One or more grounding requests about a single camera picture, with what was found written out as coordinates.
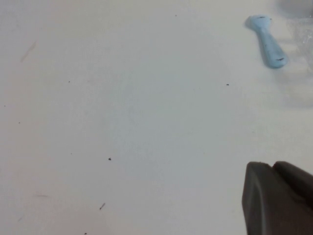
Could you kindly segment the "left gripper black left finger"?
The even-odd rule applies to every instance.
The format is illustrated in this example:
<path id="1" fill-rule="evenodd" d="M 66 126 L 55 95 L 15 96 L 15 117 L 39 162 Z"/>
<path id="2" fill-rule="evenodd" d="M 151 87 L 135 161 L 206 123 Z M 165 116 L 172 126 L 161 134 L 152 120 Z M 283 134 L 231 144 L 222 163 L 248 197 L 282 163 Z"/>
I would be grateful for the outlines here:
<path id="1" fill-rule="evenodd" d="M 249 235 L 313 233 L 313 209 L 266 163 L 247 164 L 242 206 Z"/>

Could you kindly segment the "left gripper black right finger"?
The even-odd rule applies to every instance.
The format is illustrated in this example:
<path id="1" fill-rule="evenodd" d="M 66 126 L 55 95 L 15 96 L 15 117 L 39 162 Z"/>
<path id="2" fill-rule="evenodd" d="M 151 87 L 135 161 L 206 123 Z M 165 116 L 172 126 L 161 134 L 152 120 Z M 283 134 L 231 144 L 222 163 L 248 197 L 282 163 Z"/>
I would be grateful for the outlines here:
<path id="1" fill-rule="evenodd" d="M 278 161 L 273 169 L 311 209 L 313 208 L 313 176 L 288 162 Z"/>

